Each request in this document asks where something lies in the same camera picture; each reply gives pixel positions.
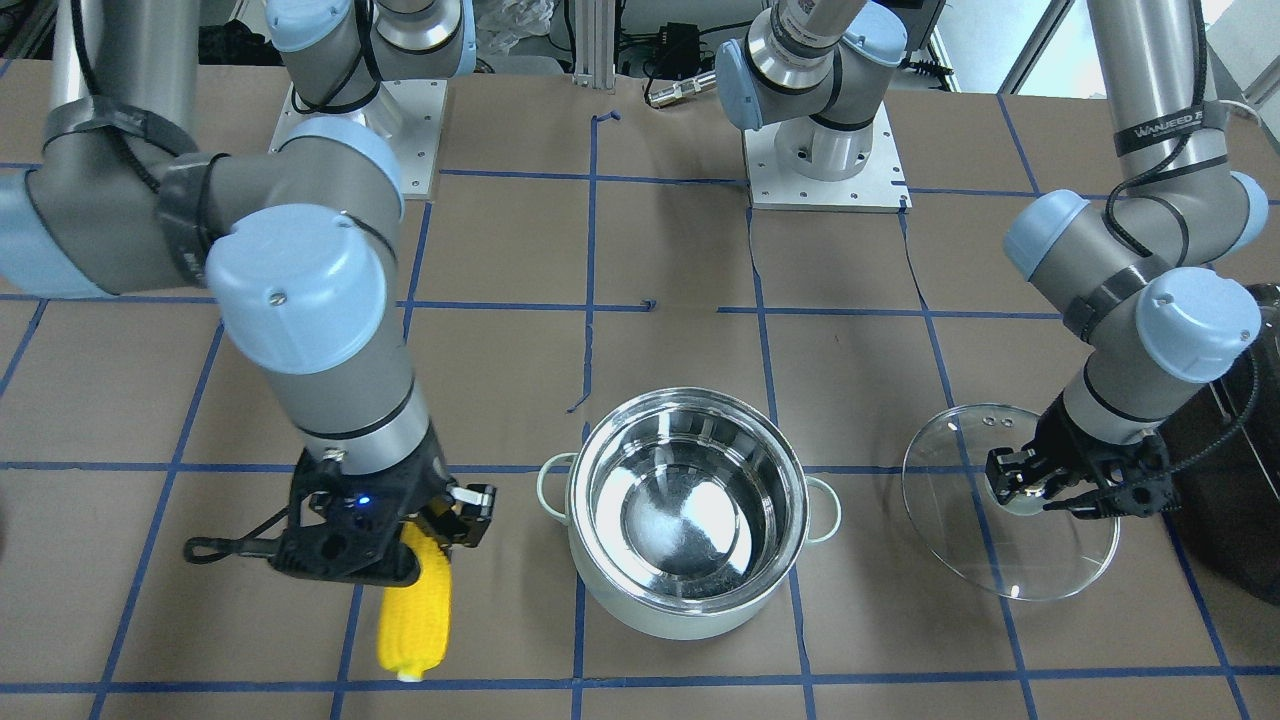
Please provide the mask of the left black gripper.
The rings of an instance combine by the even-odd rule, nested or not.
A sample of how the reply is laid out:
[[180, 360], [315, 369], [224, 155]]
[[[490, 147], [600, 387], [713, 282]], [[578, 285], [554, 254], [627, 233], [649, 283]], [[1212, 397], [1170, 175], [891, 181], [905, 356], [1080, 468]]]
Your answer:
[[1170, 469], [1169, 448], [1158, 434], [1134, 445], [1103, 442], [1075, 424], [1061, 397], [1037, 421], [1036, 450], [997, 447], [986, 460], [989, 492], [1000, 506], [1041, 506], [1043, 512], [1065, 511], [1078, 519], [1175, 511]]

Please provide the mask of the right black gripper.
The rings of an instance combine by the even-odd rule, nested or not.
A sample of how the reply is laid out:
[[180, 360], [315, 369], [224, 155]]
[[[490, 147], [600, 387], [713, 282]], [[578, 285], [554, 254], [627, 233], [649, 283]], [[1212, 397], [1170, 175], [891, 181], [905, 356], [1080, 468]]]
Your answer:
[[475, 548], [493, 521], [497, 493], [492, 484], [457, 484], [433, 428], [403, 460], [364, 475], [303, 451], [287, 506], [241, 538], [187, 539], [183, 559], [262, 559], [300, 579], [411, 585], [425, 564], [410, 548], [406, 527], [416, 525], [439, 548]]

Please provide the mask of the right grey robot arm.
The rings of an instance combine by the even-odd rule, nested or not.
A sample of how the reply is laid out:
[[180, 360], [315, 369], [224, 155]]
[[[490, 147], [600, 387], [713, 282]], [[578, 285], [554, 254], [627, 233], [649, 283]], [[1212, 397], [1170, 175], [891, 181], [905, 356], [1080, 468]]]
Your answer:
[[393, 81], [475, 68], [468, 1], [269, 1], [302, 120], [268, 154], [193, 137], [193, 1], [61, 1], [42, 165], [3, 178], [3, 275], [41, 299], [206, 288], [305, 447], [273, 523], [186, 542], [191, 564], [264, 559], [291, 577], [406, 587], [411, 530], [476, 547], [497, 492], [443, 457], [396, 320], [404, 182]]

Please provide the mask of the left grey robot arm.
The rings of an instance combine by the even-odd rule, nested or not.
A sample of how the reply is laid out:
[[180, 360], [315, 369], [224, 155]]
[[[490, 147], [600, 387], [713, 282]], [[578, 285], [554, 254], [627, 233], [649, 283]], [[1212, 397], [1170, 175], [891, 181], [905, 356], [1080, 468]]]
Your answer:
[[[1268, 204], [1230, 168], [1198, 1], [1092, 1], [1123, 178], [1103, 206], [1070, 190], [1024, 209], [1004, 238], [1023, 278], [1092, 348], [1020, 448], [986, 460], [1015, 514], [1147, 518], [1178, 506], [1160, 427], [1229, 372], [1260, 309], [1215, 261], [1252, 242]], [[778, 1], [716, 54], [721, 106], [773, 129], [781, 169], [836, 184], [874, 155], [874, 119], [908, 54], [904, 23], [870, 1]]]

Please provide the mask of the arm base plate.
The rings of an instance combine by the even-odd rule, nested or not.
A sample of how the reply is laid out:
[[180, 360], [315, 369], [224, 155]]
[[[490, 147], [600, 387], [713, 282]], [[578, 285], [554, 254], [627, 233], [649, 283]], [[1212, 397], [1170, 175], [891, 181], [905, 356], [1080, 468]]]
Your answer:
[[778, 211], [900, 213], [913, 208], [886, 105], [856, 131], [801, 117], [742, 133], [751, 205]]
[[302, 138], [332, 141], [378, 168], [401, 201], [429, 200], [436, 177], [447, 82], [380, 83], [365, 104], [310, 106], [294, 86], [276, 118], [269, 152]]

